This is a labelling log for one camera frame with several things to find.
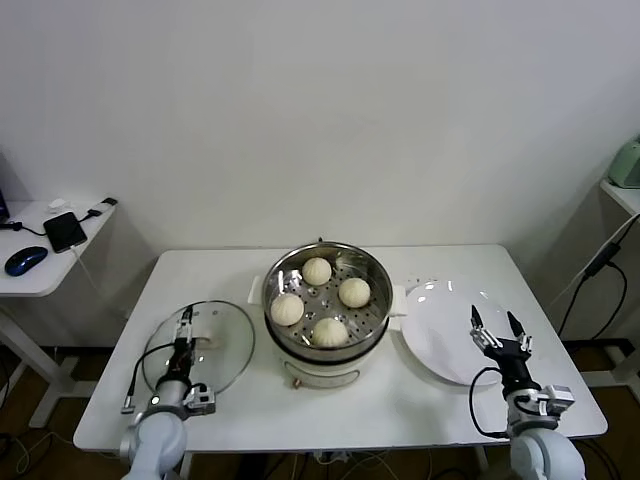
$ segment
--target floor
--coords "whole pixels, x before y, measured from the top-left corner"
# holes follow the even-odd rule
[[[18,363],[6,349],[0,349],[0,358],[4,359],[10,370],[13,370]],[[82,355],[74,371],[74,377],[79,380],[98,379],[107,360],[108,354],[105,353]],[[599,349],[582,349],[574,354],[574,361],[582,371],[602,370],[611,366],[604,352]],[[4,378],[0,373],[0,385],[3,382]],[[6,405],[0,410],[0,432],[20,435],[19,438],[27,448],[42,439],[46,431],[27,431],[26,425],[45,390],[45,382],[35,372],[27,369],[7,399]],[[598,389],[594,391],[594,395],[609,420],[609,432],[599,438],[598,443],[610,454],[623,479],[637,478],[637,472],[640,471],[640,455],[637,453],[640,452],[640,432],[637,428],[640,425],[638,404],[625,388]],[[87,400],[82,399],[67,399],[60,402],[49,422],[49,430],[56,432],[67,441],[71,440],[86,404]],[[591,450],[581,445],[578,448],[585,459],[589,480],[611,478],[602,462]],[[49,437],[33,451],[30,468],[20,476],[16,473],[16,463],[20,460],[21,451],[15,445],[8,452],[3,452],[3,449],[4,445],[0,440],[0,479],[111,480],[119,479],[127,472],[127,468],[116,459],[96,453],[85,453],[58,438]],[[488,449],[491,462],[498,461],[506,455],[508,455],[506,448]],[[355,460],[346,465],[336,462],[327,467],[317,464],[313,458],[307,458],[305,462],[304,455],[201,455],[194,459],[191,479],[263,479],[273,466],[281,462],[269,477],[270,480],[301,478],[342,480],[356,461],[368,458],[366,454],[357,454],[354,457]],[[393,451],[383,458],[399,480],[427,479],[430,469],[428,450]],[[439,472],[451,467],[462,470],[469,479],[476,478],[478,474],[475,454],[471,448],[432,449],[431,459],[433,461],[432,479]],[[295,475],[292,474],[294,462]],[[378,459],[371,458],[354,469],[348,478],[349,480],[382,480],[392,477]],[[454,471],[440,478],[464,480],[462,474]]]

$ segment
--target pot lid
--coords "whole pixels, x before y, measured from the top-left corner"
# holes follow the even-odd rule
[[[176,323],[185,308],[162,322],[147,342],[145,352],[173,341]],[[201,382],[216,394],[222,393],[242,375],[253,355],[255,330],[251,318],[233,303],[212,300],[193,304],[191,324],[196,340],[194,363],[189,374],[191,383]],[[172,348],[165,348],[144,359],[142,375],[151,391],[166,373],[172,354]]]

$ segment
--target steamed bun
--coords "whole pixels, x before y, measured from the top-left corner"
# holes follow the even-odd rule
[[[361,278],[349,278],[340,285],[338,296],[347,307],[360,308],[369,302],[371,288]]]
[[[324,258],[310,258],[302,267],[302,278],[309,285],[324,285],[331,279],[331,265]]]
[[[280,295],[271,304],[271,319],[283,327],[297,323],[303,313],[304,303],[293,293]]]
[[[313,327],[311,341],[319,347],[339,347],[349,340],[349,332],[341,322],[335,318],[318,320]]]

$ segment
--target computer mouse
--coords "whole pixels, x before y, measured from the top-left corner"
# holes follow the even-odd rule
[[[9,257],[4,271],[12,277],[19,277],[39,264],[49,253],[44,247],[27,247]]]

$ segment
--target white desk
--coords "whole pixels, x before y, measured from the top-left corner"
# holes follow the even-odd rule
[[[510,309],[535,338],[528,363],[533,378],[567,385],[575,405],[563,416],[568,436],[600,435],[607,421],[507,251],[497,245],[367,248],[405,286],[439,276],[465,275]],[[255,275],[263,275],[285,250],[170,251],[163,254],[125,327],[74,435],[85,450],[116,450],[131,422],[120,407],[134,362],[156,326],[181,306],[204,299],[236,302],[256,327],[256,350],[242,377],[218,397],[217,413],[187,420],[190,452],[261,452],[378,449],[486,444],[469,416],[466,387],[443,383],[389,332],[371,364],[353,384],[336,390],[291,388],[273,353],[261,309],[247,305]],[[464,348],[475,348],[471,337]],[[495,385],[475,399],[481,424],[503,429],[506,405]],[[135,403],[150,392],[138,378]],[[323,421],[326,414],[331,421]]]
[[[631,215],[640,213],[640,189],[616,187],[606,179],[600,182],[600,188],[607,192],[611,198]]]
[[[640,213],[640,189],[620,188],[611,185],[606,179],[600,182],[600,188],[613,198],[629,214]],[[613,370],[584,372],[582,375],[589,386],[592,387],[616,387],[625,386],[640,402],[640,349],[637,349],[628,357],[618,347],[605,347],[611,360],[616,364]]]
[[[32,230],[44,232],[42,224],[49,218],[59,214],[47,213],[47,202],[7,202],[12,221],[20,221]],[[78,218],[84,217],[87,210],[97,202],[77,204],[74,208]],[[79,255],[89,246],[102,226],[111,217],[113,208],[99,217],[94,217],[82,223],[87,234],[87,241],[78,246]],[[76,263],[76,256],[71,251],[54,253],[47,237],[39,237],[26,230],[14,232],[0,231],[0,263],[4,267],[7,259],[19,250],[34,245],[49,249],[47,257],[24,275],[11,277],[4,268],[0,269],[0,297],[43,297],[53,292]],[[91,396],[95,382],[76,382],[70,373],[77,363],[77,359],[67,358],[61,366],[56,364],[38,345],[31,340],[19,327],[19,320],[13,318],[10,312],[0,309],[0,341],[14,351],[22,363],[11,375],[10,381],[4,388],[11,390],[15,382],[24,371],[25,364],[33,368],[47,382],[49,389],[40,401],[38,408],[29,422],[31,427],[44,427],[59,398]]]

